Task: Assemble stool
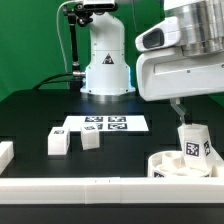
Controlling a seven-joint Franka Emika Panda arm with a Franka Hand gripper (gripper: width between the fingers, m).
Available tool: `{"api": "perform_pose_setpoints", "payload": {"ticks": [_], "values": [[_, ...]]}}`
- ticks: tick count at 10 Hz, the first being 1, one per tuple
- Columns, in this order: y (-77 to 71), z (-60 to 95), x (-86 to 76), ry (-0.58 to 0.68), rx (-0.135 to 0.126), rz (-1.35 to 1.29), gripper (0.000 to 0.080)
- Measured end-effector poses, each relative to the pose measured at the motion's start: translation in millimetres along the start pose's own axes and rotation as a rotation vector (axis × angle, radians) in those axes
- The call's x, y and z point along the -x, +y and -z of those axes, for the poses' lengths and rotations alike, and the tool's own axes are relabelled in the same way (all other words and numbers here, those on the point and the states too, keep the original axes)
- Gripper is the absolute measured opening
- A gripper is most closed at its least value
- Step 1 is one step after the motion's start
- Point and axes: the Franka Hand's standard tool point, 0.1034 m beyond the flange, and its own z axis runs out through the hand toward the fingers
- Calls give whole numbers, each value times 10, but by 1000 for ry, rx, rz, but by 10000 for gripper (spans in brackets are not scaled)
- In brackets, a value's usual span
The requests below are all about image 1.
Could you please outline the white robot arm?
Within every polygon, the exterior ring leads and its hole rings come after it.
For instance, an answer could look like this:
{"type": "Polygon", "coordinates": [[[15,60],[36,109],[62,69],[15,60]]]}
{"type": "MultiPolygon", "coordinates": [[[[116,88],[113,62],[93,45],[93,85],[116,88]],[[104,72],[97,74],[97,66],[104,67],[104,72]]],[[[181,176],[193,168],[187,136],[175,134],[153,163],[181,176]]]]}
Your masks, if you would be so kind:
{"type": "MultiPolygon", "coordinates": [[[[99,98],[131,90],[124,27],[109,14],[119,0],[84,0],[93,13],[84,92],[99,98]]],[[[146,101],[168,99],[185,124],[182,97],[224,92],[224,0],[164,0],[165,19],[140,34],[137,85],[146,101]]]]}

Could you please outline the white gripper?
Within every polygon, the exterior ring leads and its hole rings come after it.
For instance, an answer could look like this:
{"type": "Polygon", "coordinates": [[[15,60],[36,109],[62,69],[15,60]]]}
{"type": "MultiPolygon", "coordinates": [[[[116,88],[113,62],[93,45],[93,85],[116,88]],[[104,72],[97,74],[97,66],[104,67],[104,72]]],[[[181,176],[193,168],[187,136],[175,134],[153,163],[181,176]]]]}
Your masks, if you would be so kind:
{"type": "Polygon", "coordinates": [[[168,17],[135,39],[141,52],[136,62],[140,96],[146,101],[171,99],[183,124],[191,115],[178,97],[224,92],[224,52],[186,57],[179,46],[177,17],[168,17]]]}

